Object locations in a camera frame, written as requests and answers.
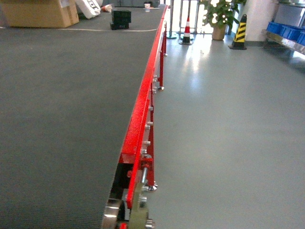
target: red metal frame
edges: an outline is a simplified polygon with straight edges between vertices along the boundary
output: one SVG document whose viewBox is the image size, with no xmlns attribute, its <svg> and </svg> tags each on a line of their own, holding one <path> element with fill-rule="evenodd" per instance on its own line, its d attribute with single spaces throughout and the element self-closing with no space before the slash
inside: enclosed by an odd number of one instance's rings
<svg viewBox="0 0 305 229">
<path fill-rule="evenodd" d="M 165 31 L 163 34 L 163 42 L 162 42 L 162 48 L 160 54 L 160 76 L 158 79 L 160 87 L 163 87 L 163 66 L 164 66 L 164 56 L 166 54 L 166 25 L 167 24 L 165 24 Z"/>
<path fill-rule="evenodd" d="M 154 185 L 154 169 L 153 169 L 153 125 L 150 126 L 149 133 L 145 131 L 147 121 L 153 122 L 153 78 L 156 66 L 160 60 L 160 86 L 163 86 L 163 57 L 166 47 L 166 24 L 164 21 L 168 6 L 165 7 L 161 22 L 156 32 L 156 37 L 153 42 L 152 51 L 150 53 L 146 70 L 143 76 L 142 84 L 132 113 L 128 131 L 122 146 L 122 152 L 119 163 L 133 164 L 131 180 L 126 197 L 127 207 L 132 208 L 133 193 L 137 183 L 141 181 L 142 168 L 148 167 L 148 185 Z M 147 146 L 147 154 L 150 157 L 142 158 L 141 149 L 143 141 L 151 142 Z"/>
</svg>

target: white column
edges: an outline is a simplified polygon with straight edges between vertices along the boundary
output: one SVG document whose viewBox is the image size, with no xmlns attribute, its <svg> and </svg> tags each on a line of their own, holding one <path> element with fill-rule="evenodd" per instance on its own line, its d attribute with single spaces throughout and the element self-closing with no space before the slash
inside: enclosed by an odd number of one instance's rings
<svg viewBox="0 0 305 229">
<path fill-rule="evenodd" d="M 240 14 L 247 14 L 246 41 L 264 41 L 262 30 L 271 21 L 277 4 L 272 0 L 248 0 Z"/>
</svg>

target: white line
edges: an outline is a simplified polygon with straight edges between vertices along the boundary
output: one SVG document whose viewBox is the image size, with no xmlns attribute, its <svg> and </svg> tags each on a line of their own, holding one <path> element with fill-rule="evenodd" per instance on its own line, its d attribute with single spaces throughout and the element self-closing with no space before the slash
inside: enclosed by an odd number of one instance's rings
<svg viewBox="0 0 305 229">
<path fill-rule="evenodd" d="M 71 30 L 71 31 L 93 31 L 93 32 L 108 32 L 111 30 L 91 30 L 91 29 L 59 29 L 59 30 Z M 150 31 L 156 31 L 157 29 L 153 30 L 120 30 L 125 32 L 150 32 Z"/>
</svg>

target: conveyor belt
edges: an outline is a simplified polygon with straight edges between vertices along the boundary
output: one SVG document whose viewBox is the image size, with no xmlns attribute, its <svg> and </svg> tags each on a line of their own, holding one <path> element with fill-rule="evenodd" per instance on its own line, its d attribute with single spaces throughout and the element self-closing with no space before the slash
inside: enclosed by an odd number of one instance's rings
<svg viewBox="0 0 305 229">
<path fill-rule="evenodd" d="M 130 30 L 163 9 L 133 8 Z M 0 29 L 0 228 L 100 228 L 156 31 Z"/>
</svg>

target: blue plastic crate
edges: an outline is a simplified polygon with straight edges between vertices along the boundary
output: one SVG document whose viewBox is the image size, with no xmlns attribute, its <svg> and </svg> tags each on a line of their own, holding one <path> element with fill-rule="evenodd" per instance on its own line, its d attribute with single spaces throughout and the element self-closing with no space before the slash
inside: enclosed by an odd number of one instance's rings
<svg viewBox="0 0 305 229">
<path fill-rule="evenodd" d="M 269 22 L 267 31 L 275 33 L 275 34 L 280 34 L 282 30 L 282 24 L 275 23 L 275 22 Z"/>
<path fill-rule="evenodd" d="M 297 27 L 282 26 L 280 35 L 292 41 L 297 41 L 303 30 Z"/>
<path fill-rule="evenodd" d="M 301 32 L 299 38 L 297 39 L 297 43 L 305 45 L 305 32 Z"/>
</svg>

